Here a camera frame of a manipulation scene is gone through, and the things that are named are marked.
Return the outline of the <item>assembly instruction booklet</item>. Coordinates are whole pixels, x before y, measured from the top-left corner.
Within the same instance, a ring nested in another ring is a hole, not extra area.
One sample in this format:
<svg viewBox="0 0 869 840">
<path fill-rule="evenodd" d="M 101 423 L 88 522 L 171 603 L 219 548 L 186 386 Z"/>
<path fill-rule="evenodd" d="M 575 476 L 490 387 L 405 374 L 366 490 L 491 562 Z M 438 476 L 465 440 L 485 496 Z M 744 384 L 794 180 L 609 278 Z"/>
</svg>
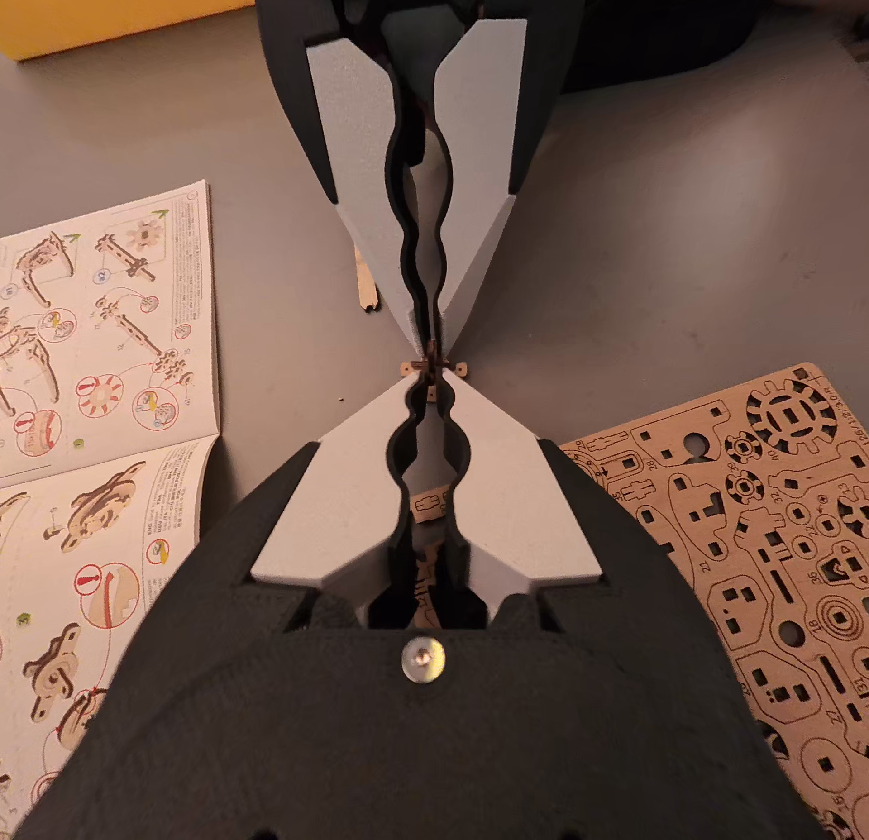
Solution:
<svg viewBox="0 0 869 840">
<path fill-rule="evenodd" d="M 220 434 L 210 190 L 1 240 L 1 832 L 198 542 Z"/>
</svg>

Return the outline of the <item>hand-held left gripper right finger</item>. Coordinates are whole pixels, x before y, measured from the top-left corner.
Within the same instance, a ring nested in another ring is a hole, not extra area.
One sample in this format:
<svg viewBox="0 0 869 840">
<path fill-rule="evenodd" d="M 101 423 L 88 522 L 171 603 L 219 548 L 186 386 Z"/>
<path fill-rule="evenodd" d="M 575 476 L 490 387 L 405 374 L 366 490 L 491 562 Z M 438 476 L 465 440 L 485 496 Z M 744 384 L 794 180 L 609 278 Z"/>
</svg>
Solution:
<svg viewBox="0 0 869 840">
<path fill-rule="evenodd" d="M 556 475 L 558 450 L 452 370 L 436 390 L 454 470 L 439 587 L 457 612 L 489 623 L 513 595 L 598 583 L 602 566 Z"/>
</svg>

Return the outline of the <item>yellow box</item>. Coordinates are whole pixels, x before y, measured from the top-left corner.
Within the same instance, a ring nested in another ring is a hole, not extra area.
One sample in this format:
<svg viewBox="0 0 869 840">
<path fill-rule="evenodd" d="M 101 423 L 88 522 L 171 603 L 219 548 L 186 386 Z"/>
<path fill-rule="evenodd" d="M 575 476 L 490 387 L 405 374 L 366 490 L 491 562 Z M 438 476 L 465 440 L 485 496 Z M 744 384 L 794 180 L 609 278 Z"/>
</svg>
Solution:
<svg viewBox="0 0 869 840">
<path fill-rule="evenodd" d="M 255 0 L 1 0 L 1 51 L 14 62 L 111 41 Z"/>
</svg>

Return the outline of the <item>laser-cut wooden parts sheet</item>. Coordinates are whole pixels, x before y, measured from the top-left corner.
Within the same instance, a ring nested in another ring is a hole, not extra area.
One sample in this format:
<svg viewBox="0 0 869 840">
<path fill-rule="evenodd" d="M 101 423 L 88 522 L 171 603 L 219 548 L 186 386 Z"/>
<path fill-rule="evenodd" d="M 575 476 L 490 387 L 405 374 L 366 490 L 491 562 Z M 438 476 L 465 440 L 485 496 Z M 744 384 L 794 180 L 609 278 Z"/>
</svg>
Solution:
<svg viewBox="0 0 869 840">
<path fill-rule="evenodd" d="M 417 563 L 413 625 L 419 629 L 440 629 L 432 589 L 436 586 L 436 562 L 445 539 L 446 500 L 449 487 L 438 487 L 410 498 L 414 519 L 413 541 Z"/>
<path fill-rule="evenodd" d="M 831 838 L 868 837 L 868 436 L 794 367 L 563 444 L 667 552 Z"/>
</svg>

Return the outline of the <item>thin wooden stick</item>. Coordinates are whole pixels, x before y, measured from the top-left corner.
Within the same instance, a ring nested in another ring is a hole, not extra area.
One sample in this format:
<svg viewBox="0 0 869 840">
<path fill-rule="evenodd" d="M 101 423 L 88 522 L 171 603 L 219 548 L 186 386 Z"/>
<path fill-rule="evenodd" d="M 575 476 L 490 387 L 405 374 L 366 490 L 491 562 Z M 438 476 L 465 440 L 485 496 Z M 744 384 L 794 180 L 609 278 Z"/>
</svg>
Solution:
<svg viewBox="0 0 869 840">
<path fill-rule="evenodd" d="M 379 291 L 361 250 L 356 246 L 354 246 L 354 261 L 360 307 L 365 313 L 376 312 L 380 307 Z"/>
</svg>

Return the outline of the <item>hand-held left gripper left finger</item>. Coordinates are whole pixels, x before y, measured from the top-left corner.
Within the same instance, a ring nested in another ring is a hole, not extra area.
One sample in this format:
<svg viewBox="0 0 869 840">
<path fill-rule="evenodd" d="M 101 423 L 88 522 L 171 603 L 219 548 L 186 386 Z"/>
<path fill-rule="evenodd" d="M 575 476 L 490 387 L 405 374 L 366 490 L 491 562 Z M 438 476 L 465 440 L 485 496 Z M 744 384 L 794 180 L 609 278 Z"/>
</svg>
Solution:
<svg viewBox="0 0 869 840">
<path fill-rule="evenodd" d="M 260 583 L 384 592 L 410 543 L 407 468 L 428 384 L 411 372 L 323 436 L 251 569 Z"/>
</svg>

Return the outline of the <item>small wooden model part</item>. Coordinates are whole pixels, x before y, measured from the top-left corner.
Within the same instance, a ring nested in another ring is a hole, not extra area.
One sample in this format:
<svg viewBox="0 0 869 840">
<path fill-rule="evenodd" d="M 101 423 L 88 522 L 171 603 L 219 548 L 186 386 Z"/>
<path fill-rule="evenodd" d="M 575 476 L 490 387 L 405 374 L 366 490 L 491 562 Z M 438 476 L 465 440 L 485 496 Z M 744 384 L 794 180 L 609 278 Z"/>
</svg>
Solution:
<svg viewBox="0 0 869 840">
<path fill-rule="evenodd" d="M 399 373 L 402 378 L 406 378 L 413 373 L 419 373 L 422 378 L 427 380 L 427 402 L 436 403 L 436 373 L 443 369 L 450 370 L 459 378 L 466 378 L 468 376 L 467 363 L 462 361 L 453 362 L 449 358 L 443 357 L 438 342 L 435 339 L 430 339 L 423 357 L 418 360 L 402 362 Z"/>
</svg>

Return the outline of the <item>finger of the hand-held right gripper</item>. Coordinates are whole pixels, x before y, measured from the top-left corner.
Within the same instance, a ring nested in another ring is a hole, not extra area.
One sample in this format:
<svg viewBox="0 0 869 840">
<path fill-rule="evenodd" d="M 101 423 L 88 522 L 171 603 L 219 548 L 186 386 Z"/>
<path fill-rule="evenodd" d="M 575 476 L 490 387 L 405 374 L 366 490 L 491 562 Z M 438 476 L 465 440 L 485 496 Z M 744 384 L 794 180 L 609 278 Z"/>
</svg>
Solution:
<svg viewBox="0 0 869 840">
<path fill-rule="evenodd" d="M 347 38 L 307 51 L 342 224 L 415 353 L 429 340 L 419 229 L 403 181 L 394 74 Z"/>
<path fill-rule="evenodd" d="M 509 188 L 527 20 L 475 22 L 434 77 L 434 117 L 446 142 L 451 190 L 440 223 L 445 278 L 440 348 L 468 321 L 516 196 Z"/>
</svg>

